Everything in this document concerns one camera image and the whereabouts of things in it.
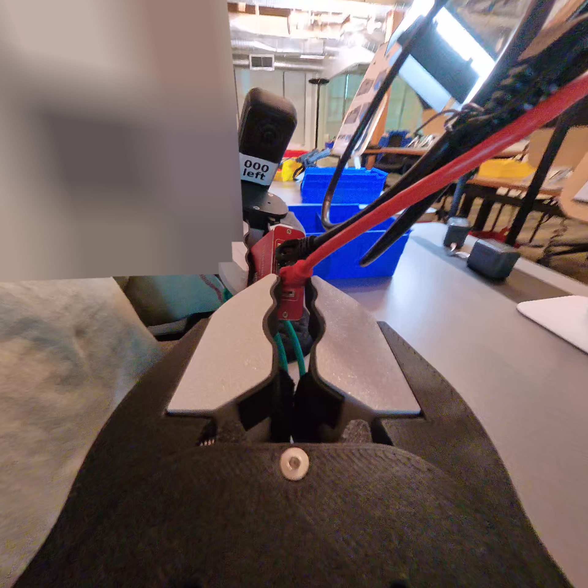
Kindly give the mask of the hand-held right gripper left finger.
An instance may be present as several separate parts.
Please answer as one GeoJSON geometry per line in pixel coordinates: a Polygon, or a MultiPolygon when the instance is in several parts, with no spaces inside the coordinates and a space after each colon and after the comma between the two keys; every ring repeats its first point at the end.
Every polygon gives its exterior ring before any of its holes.
{"type": "Polygon", "coordinates": [[[166,406],[169,417],[239,424],[254,442],[291,442],[295,384],[275,336],[280,279],[270,274],[209,319],[166,406]]]}

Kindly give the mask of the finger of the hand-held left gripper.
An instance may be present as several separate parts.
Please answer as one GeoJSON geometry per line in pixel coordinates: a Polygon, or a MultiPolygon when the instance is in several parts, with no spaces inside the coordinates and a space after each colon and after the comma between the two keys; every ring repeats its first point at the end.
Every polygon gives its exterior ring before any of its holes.
{"type": "Polygon", "coordinates": [[[218,275],[231,295],[247,288],[252,270],[251,255],[242,241],[232,242],[232,260],[219,262],[218,275]]]}

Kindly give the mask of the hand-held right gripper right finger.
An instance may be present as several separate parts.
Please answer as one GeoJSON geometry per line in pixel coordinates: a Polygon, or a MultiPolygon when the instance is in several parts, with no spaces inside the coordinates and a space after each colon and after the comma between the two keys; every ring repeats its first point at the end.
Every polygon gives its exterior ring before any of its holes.
{"type": "Polygon", "coordinates": [[[349,423],[414,419],[422,408],[382,328],[319,277],[306,288],[313,345],[293,400],[295,442],[339,442],[349,423]]]}

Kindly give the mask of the red ethernet splitter box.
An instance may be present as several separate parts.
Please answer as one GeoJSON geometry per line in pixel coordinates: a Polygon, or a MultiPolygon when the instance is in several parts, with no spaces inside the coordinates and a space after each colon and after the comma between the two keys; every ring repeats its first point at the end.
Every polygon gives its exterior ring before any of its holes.
{"type": "MultiPolygon", "coordinates": [[[[276,260],[276,250],[287,240],[301,239],[305,237],[304,231],[285,224],[272,226],[268,233],[250,248],[251,275],[249,284],[256,283],[264,277],[275,274],[280,275],[281,262],[276,260]]],[[[305,288],[285,286],[280,283],[280,295],[277,307],[277,316],[284,320],[300,320],[305,308],[305,288]]]]}

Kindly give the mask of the black floor lamp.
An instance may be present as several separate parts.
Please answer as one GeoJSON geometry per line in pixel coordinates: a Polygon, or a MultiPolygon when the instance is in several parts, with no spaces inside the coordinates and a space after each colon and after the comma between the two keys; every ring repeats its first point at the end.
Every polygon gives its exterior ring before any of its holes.
{"type": "Polygon", "coordinates": [[[314,149],[319,147],[319,125],[320,125],[320,95],[321,89],[329,84],[327,77],[314,77],[308,82],[316,90],[316,104],[315,104],[315,136],[314,149]]]}

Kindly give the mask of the person's beige sweatshirt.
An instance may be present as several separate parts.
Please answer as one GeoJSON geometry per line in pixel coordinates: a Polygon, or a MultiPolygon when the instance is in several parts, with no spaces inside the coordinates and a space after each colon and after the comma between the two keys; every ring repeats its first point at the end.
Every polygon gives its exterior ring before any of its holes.
{"type": "Polygon", "coordinates": [[[1,587],[36,554],[99,430],[163,355],[112,277],[1,283],[1,587]]]}

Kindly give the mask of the white stand with wooden board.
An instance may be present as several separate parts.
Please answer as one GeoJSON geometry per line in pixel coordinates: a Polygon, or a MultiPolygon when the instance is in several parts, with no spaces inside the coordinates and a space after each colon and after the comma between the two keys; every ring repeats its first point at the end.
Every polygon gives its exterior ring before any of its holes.
{"type": "MultiPolygon", "coordinates": [[[[563,221],[587,227],[587,127],[571,127],[555,157],[554,167],[568,169],[566,179],[553,181],[563,221]]],[[[518,311],[547,331],[587,353],[587,288],[556,277],[546,266],[521,260],[515,274],[523,278],[526,298],[518,311]]]]}

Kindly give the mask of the yellow plastic container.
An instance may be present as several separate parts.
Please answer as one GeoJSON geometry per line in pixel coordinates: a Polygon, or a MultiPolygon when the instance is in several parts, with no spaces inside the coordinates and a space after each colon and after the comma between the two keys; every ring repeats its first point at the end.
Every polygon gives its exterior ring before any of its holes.
{"type": "Polygon", "coordinates": [[[526,161],[517,159],[490,159],[481,164],[478,176],[490,179],[504,179],[518,182],[533,177],[536,168],[526,161]]]}

